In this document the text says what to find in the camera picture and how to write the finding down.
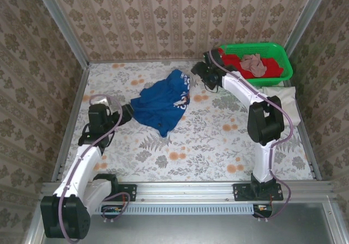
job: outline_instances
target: green plastic basket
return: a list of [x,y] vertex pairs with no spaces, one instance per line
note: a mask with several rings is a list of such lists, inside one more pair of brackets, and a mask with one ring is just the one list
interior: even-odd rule
[[240,59],[246,54],[259,53],[262,58],[274,58],[279,66],[284,68],[279,78],[247,79],[254,86],[273,86],[292,77],[293,70],[290,61],[281,45],[272,42],[260,44],[226,44],[222,45],[221,48],[225,51],[225,54],[236,54]]

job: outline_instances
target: floral mat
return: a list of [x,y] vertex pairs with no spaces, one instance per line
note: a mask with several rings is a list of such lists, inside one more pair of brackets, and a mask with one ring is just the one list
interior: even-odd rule
[[[246,130],[247,110],[222,88],[218,93],[207,91],[200,78],[190,73],[195,63],[90,64],[63,175],[75,158],[77,141],[88,123],[92,94],[113,95],[123,105],[138,97],[143,88],[180,69],[191,77],[190,104],[176,128],[162,138],[157,130],[132,119],[118,129],[95,172],[115,173],[124,182],[249,180],[255,146]],[[281,136],[286,137],[288,132],[286,127]],[[312,179],[297,129],[290,141],[277,148],[275,173],[287,180]]]

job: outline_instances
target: beige wallpaper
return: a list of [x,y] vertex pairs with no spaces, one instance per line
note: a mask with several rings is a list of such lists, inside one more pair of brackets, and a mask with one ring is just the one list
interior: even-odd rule
[[349,221],[349,0],[322,1],[291,63],[320,170]]
[[42,0],[0,0],[0,243],[21,243],[82,69]]
[[284,45],[307,0],[58,0],[90,61],[201,58],[214,44]]

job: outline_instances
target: white towel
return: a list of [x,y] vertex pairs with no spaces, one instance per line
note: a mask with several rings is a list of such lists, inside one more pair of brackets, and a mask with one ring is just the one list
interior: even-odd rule
[[[262,87],[261,92],[269,97],[276,95],[281,100],[282,109],[290,116],[293,126],[300,123],[300,117],[296,105],[295,87]],[[284,116],[285,126],[289,126]]]

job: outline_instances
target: cable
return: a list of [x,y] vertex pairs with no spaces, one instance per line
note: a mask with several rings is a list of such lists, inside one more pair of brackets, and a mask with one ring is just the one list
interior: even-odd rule
[[[107,95],[107,94],[95,94],[95,95],[92,95],[89,99],[89,104],[92,105],[91,101],[93,98],[95,97],[98,97],[98,96],[104,96],[104,97],[107,97],[109,99],[114,99],[113,96],[110,96],[110,95]],[[103,136],[99,137],[96,141],[94,141],[90,146],[88,146],[86,148],[86,150],[81,154],[80,158],[77,160],[76,164],[74,165],[68,179],[67,179],[67,183],[65,184],[64,186],[64,189],[63,189],[63,192],[62,192],[62,195],[61,195],[61,198],[59,199],[59,203],[58,203],[58,221],[59,221],[59,226],[61,226],[61,230],[62,230],[62,233],[63,233],[63,236],[65,237],[65,239],[69,242],[69,243],[78,243],[79,240],[72,240],[69,236],[68,236],[68,233],[67,231],[65,230],[65,227],[64,227],[64,222],[63,222],[63,214],[62,214],[62,208],[63,208],[63,200],[64,200],[64,197],[65,197],[65,194],[67,193],[67,190],[69,189],[69,186],[70,186],[70,183],[71,183],[71,180],[73,179],[73,176],[80,164],[80,162],[83,160],[83,157],[85,156],[85,154],[92,148],[94,147],[97,143],[99,143],[102,139],[104,139],[105,137],[109,136],[113,131],[116,130],[117,126],[119,125],[119,123],[121,122],[121,119],[122,119],[122,106],[120,104],[120,102],[118,102],[116,99],[115,99],[115,102],[116,104],[119,106],[120,108],[120,116],[119,116],[119,120],[117,121],[117,123],[115,124],[115,126],[113,128],[110,129],[110,131],[108,131],[106,134],[104,134]]]
[[208,91],[208,92],[210,92],[210,93],[217,93],[217,92],[218,92],[218,86],[217,86],[216,91],[211,91],[211,90],[207,89],[207,85],[206,85],[205,83],[204,83],[203,85],[204,85],[206,91]]
[[[118,211],[119,210],[119,207],[116,207],[116,206],[109,206],[109,207],[103,207],[103,211],[107,211],[107,210],[115,210],[115,211]],[[114,215],[114,218],[110,218],[110,221],[113,222],[114,219],[117,217],[118,215]]]
[[[266,98],[266,97],[264,97],[263,95],[261,95],[261,94],[259,93],[259,91],[257,91],[257,90],[255,90],[254,88],[252,88],[252,87],[250,86],[250,84],[249,84],[244,78],[242,78],[242,77],[240,77],[240,76],[237,76],[237,75],[235,75],[233,72],[230,72],[230,71],[228,71],[227,69],[225,69],[224,67],[220,66],[220,65],[214,60],[214,58],[213,58],[213,56],[212,56],[211,50],[208,51],[208,54],[209,54],[209,56],[210,56],[211,61],[212,61],[219,69],[221,69],[221,70],[225,71],[226,73],[232,75],[234,78],[237,79],[237,81],[239,81],[242,85],[244,85],[246,88],[248,88],[253,94],[255,94],[255,95],[256,95],[257,97],[259,97],[260,99],[262,99],[262,100],[266,101],[267,103],[269,103],[270,105],[272,105],[272,106],[273,106],[274,108],[276,108],[278,111],[280,111],[280,112],[286,117],[286,119],[287,119],[287,121],[288,121],[288,123],[289,123],[289,125],[290,125],[290,134],[288,134],[288,136],[287,136],[285,139],[282,139],[282,140],[280,140],[280,141],[277,141],[277,142],[273,143],[273,144],[271,145],[271,147],[270,147],[270,152],[269,152],[269,172],[270,172],[271,176],[272,176],[276,181],[278,181],[279,183],[283,184],[283,185],[287,188],[287,190],[288,190],[288,197],[287,197],[287,199],[286,199],[284,205],[282,206],[282,208],[281,208],[275,215],[272,215],[272,216],[269,217],[268,219],[275,218],[275,217],[278,216],[278,215],[284,210],[284,208],[288,205],[288,203],[289,203],[289,201],[290,201],[290,199],[291,199],[291,189],[290,189],[290,187],[289,187],[284,181],[282,181],[281,179],[277,178],[277,177],[274,175],[273,171],[272,171],[273,150],[274,150],[274,148],[275,148],[277,145],[279,145],[279,144],[281,144],[281,143],[283,143],[283,142],[286,142],[286,141],[288,141],[289,139],[291,139],[291,137],[292,137],[292,135],[293,135],[293,129],[294,129],[294,128],[293,128],[293,124],[292,124],[292,120],[291,120],[290,116],[288,116],[288,114],[287,114],[281,107],[279,107],[278,105],[276,105],[276,104],[273,103],[272,101],[268,100],[268,98]],[[264,218],[264,216],[260,215],[259,213],[256,212],[256,214],[257,214],[258,216],[261,216],[262,218]]]
[[[119,192],[119,193],[114,194],[114,195],[112,195],[112,196],[110,196],[110,197],[107,197],[107,198],[105,198],[105,199],[103,200],[104,202],[106,202],[107,200],[113,199],[113,198],[118,197],[118,196],[120,196],[120,195],[123,195],[123,196],[126,195],[126,196],[127,196],[127,203],[126,203],[125,207],[120,211],[120,213],[119,213],[115,218],[113,218],[114,220],[119,219],[120,216],[125,212],[125,210],[126,210],[127,207],[129,206],[129,204],[130,204],[130,202],[131,202],[131,196],[130,196],[130,194],[127,193],[127,192]],[[108,209],[104,209],[104,211],[103,211],[103,213],[102,213],[103,219],[107,219],[107,218],[105,217],[105,212],[106,212],[107,210],[108,210]]]

